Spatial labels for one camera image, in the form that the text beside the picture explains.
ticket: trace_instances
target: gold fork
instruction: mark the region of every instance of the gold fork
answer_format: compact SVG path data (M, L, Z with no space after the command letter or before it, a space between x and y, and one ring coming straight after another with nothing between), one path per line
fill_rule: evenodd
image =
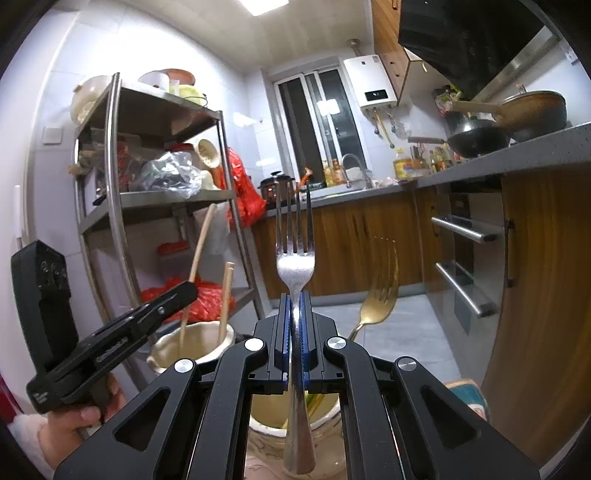
M359 323L349 334L349 340L355 340L365 325L382 323L396 305L398 298L398 253L396 242L387 238L374 237L372 251L373 270L378 272L372 280L371 288L359 309ZM313 394L306 397L308 418L316 411L324 394Z

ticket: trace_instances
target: ceiling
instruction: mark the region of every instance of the ceiling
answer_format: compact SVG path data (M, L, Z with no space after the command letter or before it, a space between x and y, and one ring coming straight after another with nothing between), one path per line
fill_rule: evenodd
M290 0L253 17L238 0L125 0L243 72L368 40L366 0Z

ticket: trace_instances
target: black pot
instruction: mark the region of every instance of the black pot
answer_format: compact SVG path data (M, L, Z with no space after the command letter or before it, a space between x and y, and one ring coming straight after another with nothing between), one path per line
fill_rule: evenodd
M261 190L261 196L267 203L267 209L275 208L275 189L276 184L279 184L279 190L281 191L281 204L287 204L287 195L289 194L292 200L292 204L295 202L294 194L294 179L289 175L283 175L280 171L274 171L271 173L271 177L264 179L259 186Z
M509 146L509 137L493 120L470 118L447 140L447 143L464 158L500 150Z

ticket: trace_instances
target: dishwasher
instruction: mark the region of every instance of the dishwasher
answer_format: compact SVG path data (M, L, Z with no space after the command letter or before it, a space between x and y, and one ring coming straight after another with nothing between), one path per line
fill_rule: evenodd
M474 187L469 192L438 190L431 222L442 252L435 264L444 280L439 320L460 373L481 385L507 283L505 231L511 224L505 222L502 195Z

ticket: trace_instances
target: floor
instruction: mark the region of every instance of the floor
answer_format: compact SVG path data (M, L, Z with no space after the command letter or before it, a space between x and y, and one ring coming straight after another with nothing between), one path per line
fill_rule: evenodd
M359 320L361 304L314 307L331 317L340 335L347 337ZM440 382L461 378L447 339L426 295L402 297L390 316L378 325L365 327L357 336L372 356L389 361L403 355L418 360Z

